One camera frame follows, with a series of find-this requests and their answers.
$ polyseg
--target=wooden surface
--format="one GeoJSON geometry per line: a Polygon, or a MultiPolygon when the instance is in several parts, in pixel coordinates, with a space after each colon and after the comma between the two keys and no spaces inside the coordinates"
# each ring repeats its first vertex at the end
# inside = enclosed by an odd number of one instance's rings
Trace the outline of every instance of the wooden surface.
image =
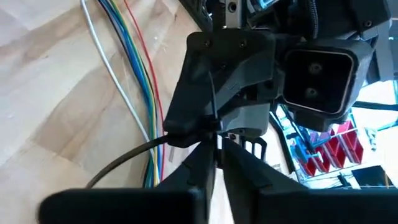
{"type": "MultiPolygon", "coordinates": [[[[128,18],[122,1],[117,2],[128,18]]],[[[167,111],[185,39],[198,27],[177,0],[129,3],[143,30],[167,111]]],[[[111,24],[96,1],[88,0],[88,8],[106,55],[144,118],[142,95],[111,24]]],[[[44,197],[84,186],[144,139],[100,59],[79,1],[2,0],[0,21],[0,223],[35,223],[35,210],[44,197]]],[[[188,153],[168,150],[167,172],[188,153]]],[[[143,154],[125,163],[98,186],[140,186],[146,160],[143,154]]],[[[215,195],[213,223],[229,223],[220,178],[215,195]]]]}

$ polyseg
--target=blue wire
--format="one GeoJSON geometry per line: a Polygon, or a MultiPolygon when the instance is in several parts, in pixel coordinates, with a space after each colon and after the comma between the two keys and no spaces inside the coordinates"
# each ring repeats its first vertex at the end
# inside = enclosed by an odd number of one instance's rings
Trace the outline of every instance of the blue wire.
{"type": "Polygon", "coordinates": [[[138,59],[137,59],[137,54],[133,49],[132,49],[132,45],[131,45],[131,39],[129,38],[127,32],[125,29],[123,29],[123,26],[121,24],[121,21],[118,19],[118,16],[116,15],[116,12],[114,11],[114,9],[112,8],[112,6],[109,4],[109,2],[105,1],[105,0],[99,0],[101,1],[105,8],[107,9],[107,11],[109,12],[109,14],[111,15],[111,17],[113,18],[113,21],[116,23],[117,27],[119,28],[119,30],[121,31],[121,34],[123,36],[124,39],[124,43],[126,44],[126,49],[127,49],[127,57],[129,58],[132,70],[135,74],[135,76],[138,79],[138,82],[144,92],[144,98],[146,101],[146,105],[148,108],[152,109],[152,107],[150,106],[150,99],[149,99],[149,90],[148,90],[148,86],[145,85],[145,81],[144,81],[144,76],[143,76],[143,71],[141,70],[139,63],[138,63],[138,59]]]}
{"type": "Polygon", "coordinates": [[[151,188],[152,185],[150,184],[152,182],[153,176],[154,176],[154,163],[152,162],[152,159],[149,160],[149,166],[148,169],[151,170],[152,172],[147,173],[147,178],[146,178],[146,183],[145,186],[147,188],[151,188]]]}
{"type": "MultiPolygon", "coordinates": [[[[120,30],[120,33],[122,34],[122,37],[124,39],[124,42],[122,42],[122,44],[125,45],[125,49],[126,49],[126,53],[127,53],[127,57],[129,59],[129,62],[131,64],[131,67],[134,71],[134,74],[136,75],[136,78],[138,79],[138,82],[144,92],[144,99],[145,99],[145,103],[146,106],[148,108],[148,117],[149,117],[149,121],[150,121],[150,126],[153,127],[154,124],[154,120],[152,119],[152,116],[150,115],[150,111],[152,111],[154,109],[154,105],[152,104],[152,101],[150,100],[149,94],[150,94],[150,90],[149,87],[146,85],[145,81],[144,81],[144,72],[142,71],[141,67],[138,65],[138,52],[136,51],[136,49],[134,49],[131,45],[132,40],[131,38],[128,36],[126,30],[123,28],[123,25],[121,23],[121,21],[119,20],[118,16],[116,15],[116,12],[114,11],[113,7],[109,4],[109,2],[105,1],[105,0],[99,0],[103,6],[106,8],[106,10],[109,12],[109,15],[112,17],[113,21],[116,24],[116,27],[120,30]]],[[[153,130],[152,128],[150,128],[150,135],[152,136],[153,134],[156,134],[155,136],[158,137],[158,133],[153,130]]],[[[157,147],[157,154],[159,155],[157,157],[157,163],[158,163],[158,173],[161,173],[161,167],[162,167],[162,151],[160,149],[160,146],[157,147]]]]}
{"type": "Polygon", "coordinates": [[[148,187],[152,188],[154,186],[154,173],[149,173],[148,187]]]}

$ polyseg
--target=white wire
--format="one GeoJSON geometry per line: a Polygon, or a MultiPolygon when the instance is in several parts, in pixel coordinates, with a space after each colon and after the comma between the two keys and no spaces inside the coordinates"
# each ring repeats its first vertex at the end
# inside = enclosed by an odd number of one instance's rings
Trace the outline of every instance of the white wire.
{"type": "Polygon", "coordinates": [[[338,136],[342,136],[342,135],[344,135],[344,134],[347,134],[347,133],[350,133],[350,132],[352,132],[352,131],[358,131],[359,129],[358,128],[352,128],[352,129],[349,129],[349,130],[347,130],[347,131],[343,131],[343,132],[341,132],[341,133],[337,133],[337,134],[334,134],[334,135],[332,135],[332,136],[330,136],[327,140],[323,140],[321,143],[316,143],[316,147],[318,147],[318,146],[322,146],[323,144],[325,144],[325,143],[327,143],[328,141],[330,141],[330,140],[332,140],[332,139],[334,139],[334,138],[336,138],[336,137],[338,137],[338,136]]]}
{"type": "MultiPolygon", "coordinates": [[[[111,65],[109,64],[108,59],[105,56],[105,53],[104,53],[104,50],[102,48],[101,42],[98,39],[97,33],[95,32],[94,25],[93,25],[93,22],[92,22],[91,17],[90,17],[90,13],[88,13],[87,6],[86,6],[86,1],[85,0],[80,0],[80,2],[81,2],[81,5],[83,6],[83,11],[85,13],[86,20],[87,20],[88,26],[90,28],[91,35],[93,36],[94,43],[97,46],[99,54],[101,55],[101,58],[102,58],[103,62],[106,65],[106,68],[108,69],[109,73],[111,74],[111,77],[113,79],[114,84],[116,85],[116,87],[118,88],[121,96],[123,97],[124,102],[127,104],[127,107],[129,108],[132,116],[137,121],[137,124],[139,126],[139,129],[141,130],[142,135],[144,136],[145,140],[147,142],[149,142],[148,134],[146,133],[145,128],[142,125],[142,122],[141,122],[141,120],[139,119],[139,117],[137,115],[137,112],[132,107],[132,105],[131,105],[131,103],[129,101],[129,98],[127,97],[127,95],[123,91],[122,86],[120,85],[118,78],[116,78],[116,75],[114,74],[113,69],[112,69],[111,65]]],[[[152,156],[152,159],[154,160],[155,156],[154,156],[154,150],[153,149],[150,149],[150,154],[152,156]]],[[[155,161],[154,161],[154,165],[155,165],[154,168],[158,169],[155,161]]]]}

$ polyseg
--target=black plastic housing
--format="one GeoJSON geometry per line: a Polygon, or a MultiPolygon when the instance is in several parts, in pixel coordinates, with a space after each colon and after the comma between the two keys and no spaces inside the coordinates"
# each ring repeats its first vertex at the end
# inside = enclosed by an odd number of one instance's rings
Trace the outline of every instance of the black plastic housing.
{"type": "Polygon", "coordinates": [[[195,189],[73,189],[46,198],[37,219],[40,224],[204,224],[204,200],[195,189]]]}
{"type": "MultiPolygon", "coordinates": [[[[284,60],[284,103],[303,116],[343,117],[359,95],[372,56],[371,46],[358,40],[317,40],[289,49],[284,60]]],[[[328,128],[298,124],[317,131],[328,128]]]]}
{"type": "Polygon", "coordinates": [[[213,117],[212,79],[216,110],[223,123],[220,133],[236,130],[253,137],[264,134],[268,124],[267,101],[277,98],[282,82],[274,75],[276,43],[274,34],[258,30],[190,34],[164,129],[172,134],[209,130],[208,118],[213,117]],[[266,88],[266,81],[273,81],[274,88],[266,88]],[[254,99],[238,96],[246,87],[253,86],[257,86],[254,99]]]}

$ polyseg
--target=black cable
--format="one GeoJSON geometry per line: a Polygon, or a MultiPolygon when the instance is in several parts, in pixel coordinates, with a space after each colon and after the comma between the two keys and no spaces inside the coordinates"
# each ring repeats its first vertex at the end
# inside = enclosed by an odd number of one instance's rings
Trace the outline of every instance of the black cable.
{"type": "Polygon", "coordinates": [[[105,168],[98,172],[86,185],[86,188],[92,188],[98,181],[100,181],[106,174],[110,173],[112,170],[125,163],[126,161],[138,156],[139,154],[148,151],[149,149],[155,148],[161,144],[167,143],[169,141],[168,136],[162,136],[157,139],[151,140],[145,144],[142,144],[130,151],[126,152],[119,158],[115,159],[113,162],[108,164],[105,168]]]}
{"type": "Polygon", "coordinates": [[[195,7],[192,1],[189,0],[180,0],[180,3],[185,8],[185,10],[188,11],[189,15],[202,31],[211,32],[213,30],[213,24],[203,18],[203,14],[201,13],[201,7],[200,9],[198,9],[197,7],[195,7]]]}
{"type": "Polygon", "coordinates": [[[312,23],[312,39],[318,38],[319,33],[319,20],[318,20],[318,9],[316,0],[307,1],[308,10],[311,17],[312,23]]]}
{"type": "Polygon", "coordinates": [[[398,105],[385,105],[382,103],[371,103],[371,102],[362,102],[362,101],[355,102],[353,107],[370,109],[370,110],[398,111],[398,105]]]}
{"type": "Polygon", "coordinates": [[[116,24],[115,24],[115,22],[113,21],[112,16],[109,14],[109,12],[108,12],[106,6],[104,5],[104,3],[103,3],[101,0],[98,0],[98,2],[99,2],[99,4],[102,6],[102,8],[103,8],[105,14],[107,15],[107,17],[109,18],[109,20],[111,21],[111,24],[112,24],[112,26],[113,26],[113,29],[115,30],[116,34],[118,35],[118,38],[119,38],[119,40],[120,40],[120,43],[122,43],[123,49],[124,49],[124,51],[125,51],[127,57],[130,58],[130,55],[128,54],[128,51],[127,51],[126,44],[124,43],[123,38],[122,38],[122,36],[121,36],[121,33],[119,32],[119,29],[116,27],[116,24]]]}
{"type": "Polygon", "coordinates": [[[146,183],[147,183],[147,179],[148,179],[148,172],[149,172],[149,164],[150,164],[150,159],[148,160],[146,168],[145,168],[144,181],[142,182],[142,188],[146,188],[146,183]]]}
{"type": "MultiPolygon", "coordinates": [[[[218,122],[218,112],[217,112],[217,105],[216,105],[216,90],[213,82],[213,77],[211,76],[211,73],[208,73],[209,79],[210,79],[210,88],[211,88],[211,105],[213,107],[213,116],[214,116],[214,121],[218,122]]],[[[214,144],[214,149],[215,152],[218,152],[218,137],[217,137],[217,132],[215,131],[211,137],[213,138],[213,144],[214,144]]],[[[215,153],[216,161],[218,164],[222,164],[221,156],[219,156],[218,153],[215,153]]]]}

